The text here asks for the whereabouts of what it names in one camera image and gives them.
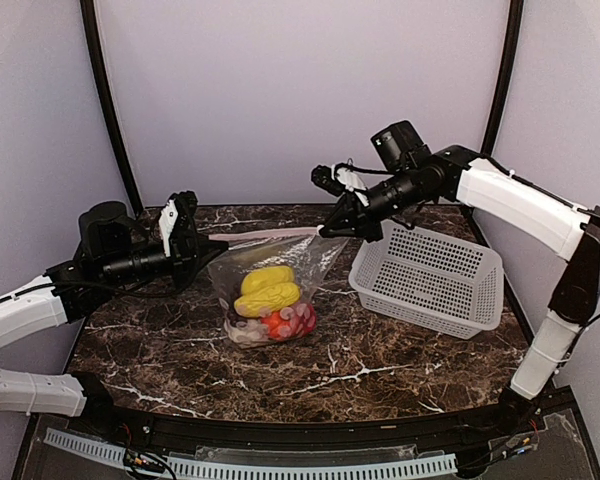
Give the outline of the white toy cauliflower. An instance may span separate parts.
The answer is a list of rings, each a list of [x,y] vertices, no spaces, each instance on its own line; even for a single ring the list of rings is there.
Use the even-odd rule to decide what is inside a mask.
[[[228,338],[240,348],[254,348],[270,341],[269,327],[255,319],[238,322],[236,325],[226,321],[224,330]]]

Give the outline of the red toy bell pepper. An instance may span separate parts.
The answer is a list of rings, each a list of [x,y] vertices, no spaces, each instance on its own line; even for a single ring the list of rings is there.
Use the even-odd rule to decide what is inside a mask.
[[[314,307],[311,303],[297,303],[294,306],[295,328],[293,335],[303,337],[311,333],[317,323]]]

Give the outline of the yellow toy corn cob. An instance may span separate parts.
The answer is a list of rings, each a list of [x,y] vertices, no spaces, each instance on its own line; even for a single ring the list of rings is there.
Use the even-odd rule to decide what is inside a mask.
[[[266,317],[294,304],[300,296],[301,289],[295,283],[279,283],[242,295],[234,301],[234,309],[237,314],[246,318]]]

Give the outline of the yellow toy mango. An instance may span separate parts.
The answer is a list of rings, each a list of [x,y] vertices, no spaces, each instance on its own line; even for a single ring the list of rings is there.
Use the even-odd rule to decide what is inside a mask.
[[[259,268],[248,273],[241,283],[241,294],[249,295],[264,288],[280,284],[293,283],[294,270],[286,265]]]

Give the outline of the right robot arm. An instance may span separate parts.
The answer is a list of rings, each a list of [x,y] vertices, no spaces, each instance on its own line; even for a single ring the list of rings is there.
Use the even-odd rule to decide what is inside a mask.
[[[565,200],[466,147],[432,152],[406,120],[381,130],[371,142],[384,165],[378,172],[383,181],[371,188],[360,178],[363,169],[350,163],[312,170],[313,184],[338,199],[321,236],[379,241],[382,221],[445,199],[494,215],[566,263],[539,332],[511,379],[508,390],[514,395],[490,413],[491,426],[510,434],[529,416],[526,400],[541,393],[582,333],[600,318],[600,207]]]

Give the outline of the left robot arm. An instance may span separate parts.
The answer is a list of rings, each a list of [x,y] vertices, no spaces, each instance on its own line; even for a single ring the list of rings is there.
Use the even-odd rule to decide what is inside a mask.
[[[74,257],[0,298],[0,349],[39,331],[85,319],[116,296],[139,298],[144,282],[168,277],[187,289],[228,244],[198,232],[197,198],[173,194],[160,212],[160,237],[131,218],[118,201],[100,203],[78,220]],[[91,373],[42,375],[0,369],[0,412],[82,417],[100,436],[121,427],[120,412]]]

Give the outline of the clear zip top bag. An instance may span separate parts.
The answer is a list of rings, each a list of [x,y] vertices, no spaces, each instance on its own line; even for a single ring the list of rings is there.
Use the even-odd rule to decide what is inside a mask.
[[[251,271],[269,266],[286,265],[294,270],[295,283],[301,296],[294,304],[279,312],[285,319],[295,317],[297,303],[311,303],[327,273],[347,244],[345,238],[327,239],[318,234],[316,227],[274,229],[228,235],[229,249],[208,265],[209,275],[223,312],[222,326],[229,321],[232,325],[248,319],[236,313],[234,301],[242,296],[241,283]],[[270,341],[274,344],[286,341]]]

